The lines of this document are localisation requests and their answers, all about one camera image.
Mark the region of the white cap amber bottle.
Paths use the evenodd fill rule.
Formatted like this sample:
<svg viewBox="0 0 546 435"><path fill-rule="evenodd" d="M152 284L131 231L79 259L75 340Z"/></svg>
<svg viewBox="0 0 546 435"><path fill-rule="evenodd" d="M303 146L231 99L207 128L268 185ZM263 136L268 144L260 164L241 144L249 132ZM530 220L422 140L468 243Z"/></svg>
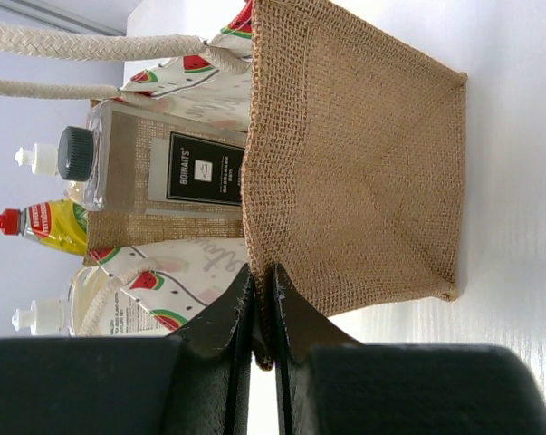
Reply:
<svg viewBox="0 0 546 435"><path fill-rule="evenodd" d="M63 299L33 300L11 323L33 336L164 336L168 329L119 289L106 292L109 276L99 267L80 269Z"/></svg>
<svg viewBox="0 0 546 435"><path fill-rule="evenodd" d="M14 155L17 164L29 166L34 175L50 176L63 189L66 198L76 204L83 204L83 183L64 180L58 169L58 147L52 144L35 143L30 150L20 148Z"/></svg>

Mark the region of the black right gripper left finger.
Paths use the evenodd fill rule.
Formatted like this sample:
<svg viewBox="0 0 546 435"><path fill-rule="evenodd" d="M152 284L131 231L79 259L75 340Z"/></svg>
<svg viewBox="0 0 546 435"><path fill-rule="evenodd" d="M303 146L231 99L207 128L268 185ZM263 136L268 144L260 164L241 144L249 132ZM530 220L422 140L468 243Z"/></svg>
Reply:
<svg viewBox="0 0 546 435"><path fill-rule="evenodd" d="M0 339L0 434L244 434L253 278L164 337Z"/></svg>

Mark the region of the red cap yellow liquid bottle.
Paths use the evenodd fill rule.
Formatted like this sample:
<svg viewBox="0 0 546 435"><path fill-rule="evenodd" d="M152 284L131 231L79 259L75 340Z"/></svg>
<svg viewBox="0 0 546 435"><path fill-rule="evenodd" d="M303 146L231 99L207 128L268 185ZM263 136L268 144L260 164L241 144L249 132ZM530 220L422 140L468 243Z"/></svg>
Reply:
<svg viewBox="0 0 546 435"><path fill-rule="evenodd" d="M44 201L0 213L0 231L67 254L84 256L87 210L70 199Z"/></svg>

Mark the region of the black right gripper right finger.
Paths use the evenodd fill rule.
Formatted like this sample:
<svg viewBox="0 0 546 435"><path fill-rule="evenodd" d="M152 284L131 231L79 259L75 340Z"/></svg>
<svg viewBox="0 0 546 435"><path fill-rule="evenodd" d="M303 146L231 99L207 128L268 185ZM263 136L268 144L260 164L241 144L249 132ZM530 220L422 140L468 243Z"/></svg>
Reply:
<svg viewBox="0 0 546 435"><path fill-rule="evenodd" d="M364 344L270 274L282 434L546 434L546 405L511 351Z"/></svg>

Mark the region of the burlap watermelon print canvas bag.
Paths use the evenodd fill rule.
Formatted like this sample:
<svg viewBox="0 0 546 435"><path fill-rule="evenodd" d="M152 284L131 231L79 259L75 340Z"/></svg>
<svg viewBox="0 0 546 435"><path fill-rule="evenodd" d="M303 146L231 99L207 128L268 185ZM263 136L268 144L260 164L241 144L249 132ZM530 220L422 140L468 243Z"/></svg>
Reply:
<svg viewBox="0 0 546 435"><path fill-rule="evenodd" d="M275 265L327 316L457 297L466 76L334 3L249 1L211 40L0 23L0 51L156 61L121 87L0 80L0 95L119 102L245 133L238 220L86 209L83 258L109 276L105 291L121 290L169 331L243 267L264 369Z"/></svg>

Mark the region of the dark cap clear square bottle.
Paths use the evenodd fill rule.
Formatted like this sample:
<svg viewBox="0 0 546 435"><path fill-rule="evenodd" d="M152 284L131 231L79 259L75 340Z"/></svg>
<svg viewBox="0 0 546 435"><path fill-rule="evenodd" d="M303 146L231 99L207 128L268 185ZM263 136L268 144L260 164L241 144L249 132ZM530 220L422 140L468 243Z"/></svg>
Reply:
<svg viewBox="0 0 546 435"><path fill-rule="evenodd" d="M106 101L58 144L58 175L89 211L238 220L246 135Z"/></svg>

